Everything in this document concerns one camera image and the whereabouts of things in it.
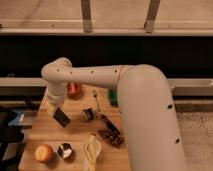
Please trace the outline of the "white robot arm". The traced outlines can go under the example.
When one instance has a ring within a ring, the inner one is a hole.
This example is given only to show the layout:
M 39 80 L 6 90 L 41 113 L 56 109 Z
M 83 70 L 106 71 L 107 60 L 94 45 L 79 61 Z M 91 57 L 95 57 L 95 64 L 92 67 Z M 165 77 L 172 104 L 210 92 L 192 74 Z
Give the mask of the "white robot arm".
M 187 165 L 167 78 L 146 65 L 75 68 L 61 57 L 46 64 L 49 104 L 64 102 L 70 82 L 117 90 L 118 107 L 132 171 L 187 171 Z

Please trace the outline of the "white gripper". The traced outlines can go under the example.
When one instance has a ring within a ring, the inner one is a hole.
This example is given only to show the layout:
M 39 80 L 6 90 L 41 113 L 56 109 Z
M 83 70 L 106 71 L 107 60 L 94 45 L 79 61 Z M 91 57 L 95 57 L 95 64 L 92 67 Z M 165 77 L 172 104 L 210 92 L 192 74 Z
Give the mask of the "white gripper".
M 65 88 L 62 86 L 48 86 L 45 92 L 46 98 L 50 104 L 46 106 L 47 113 L 53 116 L 55 113 L 54 106 L 60 106 L 64 102 Z

